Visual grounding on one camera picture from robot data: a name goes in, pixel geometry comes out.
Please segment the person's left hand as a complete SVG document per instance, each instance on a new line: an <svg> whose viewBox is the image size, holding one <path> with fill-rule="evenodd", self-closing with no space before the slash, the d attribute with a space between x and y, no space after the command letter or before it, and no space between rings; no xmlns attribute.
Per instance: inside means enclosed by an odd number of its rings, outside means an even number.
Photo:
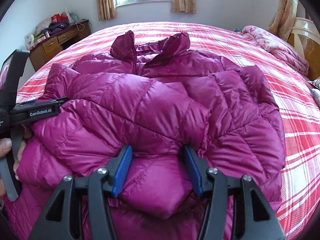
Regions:
<svg viewBox="0 0 320 240"><path fill-rule="evenodd" d="M15 178L17 180L19 180L19 177L17 175L17 169L20 165L20 162L21 162L21 159L22 159L22 154L23 154L23 151L27 145L27 142L28 140L33 136L33 133L31 132L31 130L29 128L25 128L25 131L24 131L24 136L23 136L23 140L20 144L20 148L17 152L17 160L14 162L14 165L13 165L13 171L15 172ZM0 151L0 155L1 155L1 158L5 157L11 150L11 147L12 147L12 141L11 139L9 138L4 138L4 139L1 139L1 151ZM6 189L5 189L5 186L3 184L3 180L1 179L1 189L0 189L0 192L1 192L1 199L6 195Z"/></svg>

